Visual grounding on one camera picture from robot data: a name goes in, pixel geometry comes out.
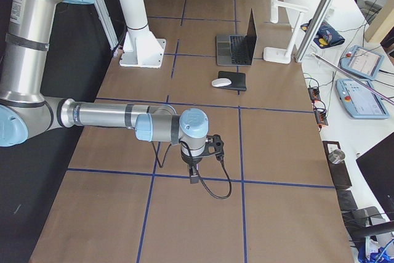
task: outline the white desk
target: white desk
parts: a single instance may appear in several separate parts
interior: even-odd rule
[[[305,22],[308,22],[315,13],[315,9],[319,4],[320,0],[284,0],[286,2],[291,2],[294,4],[299,4],[302,6],[307,6],[310,11],[305,16]],[[334,0],[332,3],[334,8],[333,13],[327,19],[327,21],[337,30],[345,31],[352,28],[358,28],[364,24],[364,17],[358,9],[357,5],[353,0]],[[294,10],[287,10],[290,23],[292,27],[296,22],[298,13]],[[305,33],[301,29],[298,29],[299,38],[296,42],[298,47]],[[363,43],[363,29],[360,29],[357,34],[355,31],[348,31],[341,33],[341,35],[346,39],[345,43],[341,46],[332,47],[330,49],[321,50],[318,49],[318,54],[323,56],[326,60],[331,61],[333,64],[337,65],[342,52],[348,47],[350,41],[355,36],[351,45]],[[364,43],[364,46],[368,49],[373,49],[379,44],[370,44],[368,42]],[[384,54],[382,48],[378,48],[375,51]],[[306,56],[302,62],[302,68],[304,72],[309,73],[313,78],[317,79],[320,84],[325,84],[330,82],[332,78],[332,68],[325,65],[322,62],[318,62],[315,58],[311,56]],[[388,58],[385,59],[383,65],[383,70],[394,72],[394,67]],[[337,73],[336,79],[345,78],[340,73]],[[385,75],[379,73],[376,80],[383,81],[389,84],[394,84],[394,76]],[[388,97],[394,96],[394,88],[387,87],[380,83],[374,82],[374,87],[381,93],[387,95]],[[330,96],[330,86],[324,86],[320,89],[320,95],[322,101],[329,104]],[[355,201],[359,208],[365,208],[368,206],[376,206],[379,211],[382,211],[379,203],[377,202],[375,196],[369,189],[364,177],[358,169],[356,159],[358,156],[367,152],[370,148],[375,146],[378,142],[384,139],[386,136],[394,131],[394,107],[388,103],[385,103],[388,112],[391,114],[389,119],[385,120],[364,120],[364,119],[352,119],[348,116],[342,103],[340,102],[335,86],[333,87],[331,94],[331,104],[329,106],[328,114],[328,127],[324,127],[321,131],[322,140],[332,140],[338,141],[342,150],[346,154],[346,165],[352,181],[352,193]]]

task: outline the computer mouse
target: computer mouse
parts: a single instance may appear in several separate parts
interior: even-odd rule
[[[212,81],[212,86],[214,87],[222,87],[222,86],[228,86],[231,84],[231,80],[228,78],[218,78]]]

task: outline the laptop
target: laptop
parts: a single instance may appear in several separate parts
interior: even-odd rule
[[[249,17],[246,35],[216,36],[216,64],[219,66],[250,66],[252,65],[257,41],[253,9]]]

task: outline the blue cable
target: blue cable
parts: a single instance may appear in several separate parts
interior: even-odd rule
[[[386,252],[388,246],[390,246],[392,243],[394,242],[394,238],[392,240],[390,240],[387,245],[385,245],[385,247],[383,248],[383,250],[380,252],[380,254],[378,255],[378,257],[376,258],[376,260],[374,261],[374,263],[377,263],[379,261],[379,259],[383,256],[383,253]]]

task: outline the laptop keyboard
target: laptop keyboard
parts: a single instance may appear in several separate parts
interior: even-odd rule
[[[247,42],[244,36],[230,36],[231,62],[235,65],[249,64]]]

